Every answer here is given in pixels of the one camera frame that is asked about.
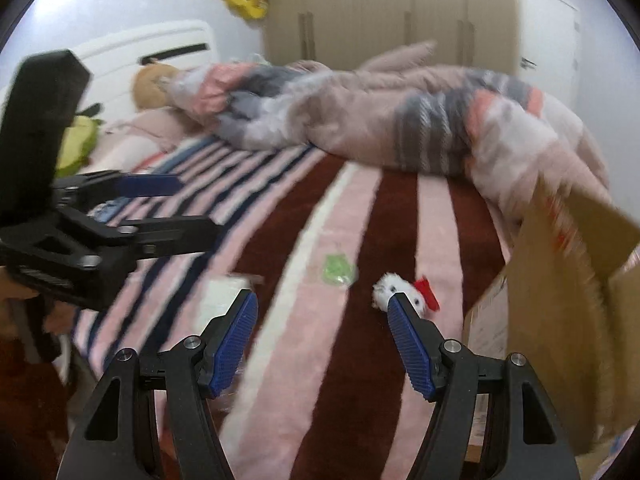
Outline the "person's left hand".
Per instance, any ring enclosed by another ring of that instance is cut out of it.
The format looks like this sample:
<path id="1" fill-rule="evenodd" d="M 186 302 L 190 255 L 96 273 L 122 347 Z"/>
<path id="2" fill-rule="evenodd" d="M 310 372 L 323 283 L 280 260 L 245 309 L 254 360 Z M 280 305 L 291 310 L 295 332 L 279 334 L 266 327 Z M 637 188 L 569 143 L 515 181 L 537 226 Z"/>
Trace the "person's left hand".
<path id="1" fill-rule="evenodd" d="M 14 281 L 1 268 L 1 300 L 29 300 L 39 296 L 39 292 L 32 290 Z M 76 307 L 62 301 L 55 301 L 52 307 L 47 308 L 46 316 L 42 322 L 42 328 L 46 333 L 62 335 L 68 334 L 73 327 Z"/>

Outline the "left red sleeve forearm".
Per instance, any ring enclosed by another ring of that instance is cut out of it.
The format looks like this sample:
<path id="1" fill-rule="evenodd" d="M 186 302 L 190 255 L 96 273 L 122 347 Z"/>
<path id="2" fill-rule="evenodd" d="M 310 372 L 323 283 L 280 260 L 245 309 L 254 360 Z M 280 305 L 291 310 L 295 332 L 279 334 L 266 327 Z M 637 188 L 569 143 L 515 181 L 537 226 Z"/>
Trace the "left red sleeve forearm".
<path id="1" fill-rule="evenodd" d="M 51 363 L 1 343 L 1 477 L 54 479 L 68 441 L 67 394 Z"/>

